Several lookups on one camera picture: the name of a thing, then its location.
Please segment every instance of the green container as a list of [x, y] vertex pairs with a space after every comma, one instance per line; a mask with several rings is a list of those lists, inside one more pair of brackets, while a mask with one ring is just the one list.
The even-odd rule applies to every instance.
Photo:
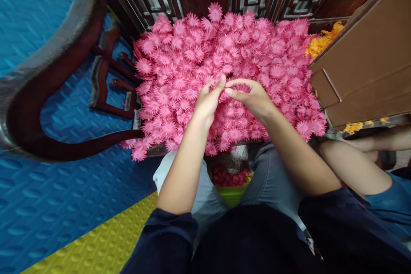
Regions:
[[248, 187], [248, 184], [251, 181], [250, 177], [246, 178], [247, 184], [243, 186], [231, 186], [226, 188], [219, 188], [217, 187], [217, 191], [220, 193], [222, 198], [226, 201], [229, 208], [235, 208], [240, 204], [241, 198], [245, 190]]

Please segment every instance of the knee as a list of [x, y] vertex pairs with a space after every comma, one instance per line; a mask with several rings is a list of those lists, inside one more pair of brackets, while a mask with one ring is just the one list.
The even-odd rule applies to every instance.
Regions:
[[329, 139], [320, 144], [319, 150], [323, 158], [327, 158], [339, 154], [344, 146], [343, 141]]

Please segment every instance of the pile of pink flowers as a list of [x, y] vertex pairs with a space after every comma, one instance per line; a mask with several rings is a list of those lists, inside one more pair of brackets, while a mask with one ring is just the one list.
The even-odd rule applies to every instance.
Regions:
[[224, 164], [217, 164], [212, 170], [211, 182], [217, 187], [242, 186], [247, 184], [250, 173], [242, 169], [239, 173], [229, 173]]
[[[144, 160], [152, 145], [163, 142], [168, 151], [177, 149], [199, 91], [222, 74], [227, 80], [260, 82], [306, 141], [313, 133], [322, 136], [326, 119], [309, 82], [312, 71], [307, 66], [312, 58], [305, 55], [312, 38], [307, 19], [282, 21], [274, 27], [266, 18], [255, 20], [251, 11], [223, 17], [217, 3], [208, 10], [209, 19], [189, 13], [174, 25], [161, 15], [152, 31], [134, 44], [136, 68], [144, 80], [137, 93], [146, 137], [122, 143], [132, 149], [133, 160]], [[248, 90], [243, 84], [236, 88]], [[242, 103], [223, 92], [205, 153], [213, 156], [228, 150], [230, 143], [250, 139], [267, 140], [267, 131]]]

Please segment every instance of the finger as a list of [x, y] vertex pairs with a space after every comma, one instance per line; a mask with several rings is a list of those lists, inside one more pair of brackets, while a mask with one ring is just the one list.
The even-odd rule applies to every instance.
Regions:
[[211, 80], [208, 84], [206, 84], [206, 85], [200, 90], [200, 93], [208, 93], [208, 92], [210, 92], [210, 87], [211, 87], [211, 85], [212, 85], [214, 82], [216, 82], [216, 81], [217, 81], [216, 79]]
[[224, 86], [226, 85], [226, 76], [221, 75], [220, 80], [218, 81], [217, 85], [215, 86], [215, 89], [211, 92], [215, 96], [219, 96], [221, 91], [224, 89]]
[[245, 103], [245, 101], [247, 100], [247, 97], [249, 96], [249, 94], [242, 93], [240, 91], [230, 89], [230, 88], [226, 88], [225, 91], [229, 97], [237, 101], [243, 102], [243, 103]]
[[249, 86], [251, 88], [255, 82], [256, 81], [254, 81], [254, 80], [245, 79], [245, 78], [234, 79], [234, 80], [231, 80], [228, 83], [226, 83], [226, 88], [231, 88], [232, 86], [234, 86], [238, 83], [245, 83], [247, 86]]

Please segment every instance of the hand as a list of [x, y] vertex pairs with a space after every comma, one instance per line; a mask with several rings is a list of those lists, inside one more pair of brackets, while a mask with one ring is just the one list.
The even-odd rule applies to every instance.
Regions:
[[[234, 89], [229, 89], [238, 83], [245, 83], [251, 88], [250, 93], [242, 93]], [[226, 94], [233, 99], [240, 101], [253, 113], [258, 121], [263, 125], [273, 110], [276, 110], [273, 102], [265, 92], [264, 88], [257, 81], [250, 79], [235, 79], [226, 83]]]
[[215, 80], [210, 81], [200, 90], [193, 114], [193, 118], [204, 120], [208, 128], [214, 122], [214, 112], [218, 105], [220, 93], [226, 85], [226, 76], [221, 75], [215, 89], [210, 92], [210, 86], [214, 82]]

